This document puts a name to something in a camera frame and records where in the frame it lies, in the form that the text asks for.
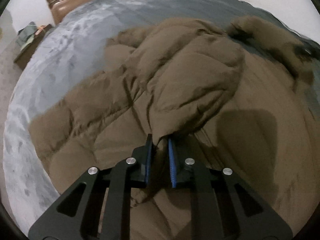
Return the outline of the grey plush bed blanket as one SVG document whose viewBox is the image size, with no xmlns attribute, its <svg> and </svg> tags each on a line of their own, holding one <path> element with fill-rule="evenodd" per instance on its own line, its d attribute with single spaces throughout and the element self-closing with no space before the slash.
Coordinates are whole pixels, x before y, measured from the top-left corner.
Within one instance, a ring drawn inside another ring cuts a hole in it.
<svg viewBox="0 0 320 240">
<path fill-rule="evenodd" d="M 15 226 L 28 238 L 31 226 L 60 197 L 37 156 L 29 126 L 76 85 L 107 67 L 109 38 L 169 18 L 193 18 L 226 30 L 239 17 L 254 16 L 319 45 L 289 29 L 270 12 L 239 0 L 93 0 L 70 12 L 41 42 L 10 99 L 4 129 L 3 170 Z M 319 59 L 313 65 L 319 69 Z M 306 90 L 313 109 L 312 86 Z"/>
</svg>

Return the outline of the brown puffer jacket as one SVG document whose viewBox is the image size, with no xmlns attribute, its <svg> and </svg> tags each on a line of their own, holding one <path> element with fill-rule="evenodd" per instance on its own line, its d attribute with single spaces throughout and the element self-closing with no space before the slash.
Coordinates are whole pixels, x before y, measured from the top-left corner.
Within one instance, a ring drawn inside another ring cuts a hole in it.
<svg viewBox="0 0 320 240">
<path fill-rule="evenodd" d="M 207 168 L 231 168 L 295 236 L 319 204 L 319 122 L 305 92 L 319 48 L 254 16 L 222 30 L 169 18 L 109 38 L 107 67 L 32 120 L 63 194 L 90 167 L 113 168 L 152 135 L 150 181 L 131 189 L 129 239 L 192 239 L 188 189 L 172 186 L 169 139 Z"/>
</svg>

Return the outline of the dark wooden nightstand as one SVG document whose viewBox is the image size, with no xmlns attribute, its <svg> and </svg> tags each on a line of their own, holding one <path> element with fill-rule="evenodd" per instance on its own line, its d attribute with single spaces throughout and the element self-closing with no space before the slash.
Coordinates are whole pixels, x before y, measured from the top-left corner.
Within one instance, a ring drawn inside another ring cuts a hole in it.
<svg viewBox="0 0 320 240">
<path fill-rule="evenodd" d="M 37 30 L 35 34 L 31 35 L 25 44 L 21 46 L 21 51 L 14 59 L 14 63 L 18 65 L 21 70 L 26 68 L 36 49 L 52 28 L 53 26 L 51 24 L 41 26 L 39 30 Z"/>
</svg>

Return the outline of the green clothes pile on nightstand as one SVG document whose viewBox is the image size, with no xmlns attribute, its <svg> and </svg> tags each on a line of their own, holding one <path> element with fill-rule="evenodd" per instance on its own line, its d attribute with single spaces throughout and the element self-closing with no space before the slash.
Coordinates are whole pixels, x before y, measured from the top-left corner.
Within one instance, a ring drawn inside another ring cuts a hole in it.
<svg viewBox="0 0 320 240">
<path fill-rule="evenodd" d="M 22 51 L 27 45 L 31 44 L 36 35 L 41 32 L 41 27 L 34 22 L 30 22 L 24 29 L 20 30 L 17 36 L 16 43 Z"/>
</svg>

